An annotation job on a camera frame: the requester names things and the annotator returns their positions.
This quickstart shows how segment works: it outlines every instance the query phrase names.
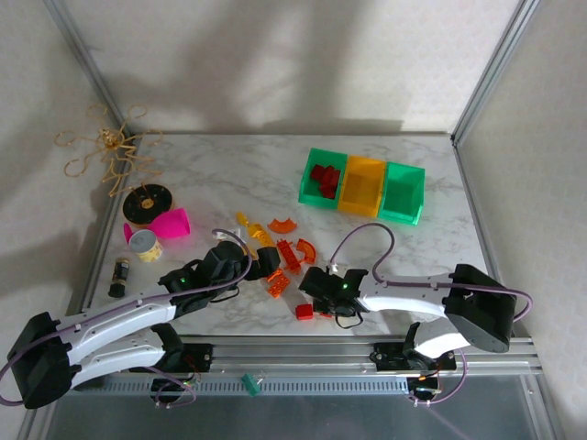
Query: green bin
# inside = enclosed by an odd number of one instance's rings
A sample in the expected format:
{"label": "green bin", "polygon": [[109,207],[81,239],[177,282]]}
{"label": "green bin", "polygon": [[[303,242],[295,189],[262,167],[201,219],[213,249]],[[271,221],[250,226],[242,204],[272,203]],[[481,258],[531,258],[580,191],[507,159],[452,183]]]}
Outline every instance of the green bin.
{"label": "green bin", "polygon": [[423,168],[387,162],[382,204],[377,217],[417,225],[424,207],[425,176]]}
{"label": "green bin", "polygon": [[[305,164],[304,177],[300,185],[300,196],[298,201],[301,204],[311,204],[327,209],[337,209],[338,197],[340,196],[340,189],[342,188],[342,180],[345,176],[345,169],[347,168],[348,156],[344,153],[335,153],[333,151],[326,151],[324,149],[312,148],[308,156],[308,162]],[[312,169],[315,165],[327,167],[332,165],[336,170],[340,170],[340,178],[338,180],[337,194],[334,199],[327,199],[320,193],[318,187],[320,183],[310,178]]]}

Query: marble table surface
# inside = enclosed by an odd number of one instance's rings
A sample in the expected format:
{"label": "marble table surface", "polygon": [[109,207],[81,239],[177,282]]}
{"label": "marble table surface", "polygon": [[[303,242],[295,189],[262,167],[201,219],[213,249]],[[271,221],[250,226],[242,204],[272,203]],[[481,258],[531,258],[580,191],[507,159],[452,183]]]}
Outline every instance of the marble table surface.
{"label": "marble table surface", "polygon": [[[153,182],[167,186],[176,206],[186,209],[192,235],[161,240],[162,257],[144,263],[128,249],[123,235],[125,220],[117,212],[99,268],[92,307],[115,301],[107,296],[107,291],[117,258],[127,257],[131,261],[127,294],[146,290],[170,270],[180,268],[191,259],[202,258],[217,243],[210,231],[215,227],[237,227],[238,211],[245,213],[252,223],[262,225],[273,218],[291,217],[298,224],[297,229],[287,236],[271,233],[273,239],[309,241],[318,253],[316,264],[324,266],[340,240],[355,226],[370,219],[297,202],[310,148],[426,169],[426,201],[420,223],[411,226],[383,221],[394,231],[397,240],[394,253],[381,265],[383,276],[439,274],[454,270],[456,264],[463,262],[485,270],[448,136],[166,135],[157,146],[141,146],[139,154],[155,158],[156,168],[164,171]],[[128,183],[137,185],[140,179],[140,175],[131,175]],[[243,232],[248,243],[255,248],[259,246],[244,228]],[[342,248],[338,262],[347,267],[370,269],[388,246],[389,237],[382,229],[367,228]],[[173,326],[185,336],[404,335],[415,319],[427,319],[405,312],[366,313],[364,324],[349,330],[322,316],[297,321],[295,306],[310,300],[297,290],[301,276],[288,276],[292,283],[279,299],[266,292],[264,280],[243,282],[237,298],[210,304],[204,310],[173,321]]]}

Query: plastic bin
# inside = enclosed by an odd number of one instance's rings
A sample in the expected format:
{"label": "plastic bin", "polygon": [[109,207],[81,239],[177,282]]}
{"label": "plastic bin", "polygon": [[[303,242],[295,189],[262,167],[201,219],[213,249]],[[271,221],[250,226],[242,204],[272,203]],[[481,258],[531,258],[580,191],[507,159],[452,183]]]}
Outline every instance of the plastic bin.
{"label": "plastic bin", "polygon": [[417,225],[424,206],[426,172],[422,168],[387,162],[379,218]]}
{"label": "plastic bin", "polygon": [[385,167],[386,163],[382,160],[349,156],[338,210],[377,216],[382,200]]}
{"label": "plastic bin", "polygon": [[[321,208],[337,209],[340,188],[342,187],[342,176],[345,175],[348,157],[349,156],[344,153],[335,153],[324,149],[312,148],[310,150],[310,155],[308,156],[308,162],[305,164],[304,177],[302,178],[298,201],[301,204],[311,204]],[[332,165],[336,170],[340,170],[337,194],[334,199],[323,197],[318,189],[320,183],[310,178],[310,173],[315,165],[321,165],[323,167]]]}

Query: tape roll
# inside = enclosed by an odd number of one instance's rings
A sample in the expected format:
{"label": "tape roll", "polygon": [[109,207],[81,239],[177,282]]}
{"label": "tape roll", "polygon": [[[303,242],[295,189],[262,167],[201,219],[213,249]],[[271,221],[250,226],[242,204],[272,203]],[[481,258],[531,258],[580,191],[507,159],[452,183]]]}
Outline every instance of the tape roll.
{"label": "tape roll", "polygon": [[128,245],[142,261],[148,263],[157,261],[163,253],[163,248],[159,240],[157,240],[157,236],[148,229],[135,232],[128,241]]}
{"label": "tape roll", "polygon": [[122,203],[122,215],[135,227],[147,227],[159,215],[173,208],[172,193],[162,185],[149,183],[135,188]]}

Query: red cube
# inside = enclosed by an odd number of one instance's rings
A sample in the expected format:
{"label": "red cube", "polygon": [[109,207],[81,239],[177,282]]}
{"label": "red cube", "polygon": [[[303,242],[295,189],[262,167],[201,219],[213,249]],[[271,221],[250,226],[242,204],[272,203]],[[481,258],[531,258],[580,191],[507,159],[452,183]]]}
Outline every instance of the red cube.
{"label": "red cube", "polygon": [[327,199],[334,199],[337,195],[337,189],[332,188],[330,185],[322,185],[318,190],[322,194],[322,197]]}
{"label": "red cube", "polygon": [[322,176],[324,175],[324,170],[325,168],[323,166],[315,165],[312,169],[312,172],[310,172],[310,179],[314,179],[315,181],[320,182]]}
{"label": "red cube", "polygon": [[334,186],[334,189],[337,189],[338,186],[338,179],[340,179],[340,170],[334,170],[332,173],[332,177],[330,178],[330,186]]}
{"label": "red cube", "polygon": [[312,304],[300,304],[295,307],[295,317],[298,321],[314,318],[314,306]]}
{"label": "red cube", "polygon": [[322,174],[322,179],[320,179],[320,183],[323,185],[329,185],[330,179],[332,179],[332,175],[334,174],[334,167],[332,165],[328,165],[324,170],[324,174]]}

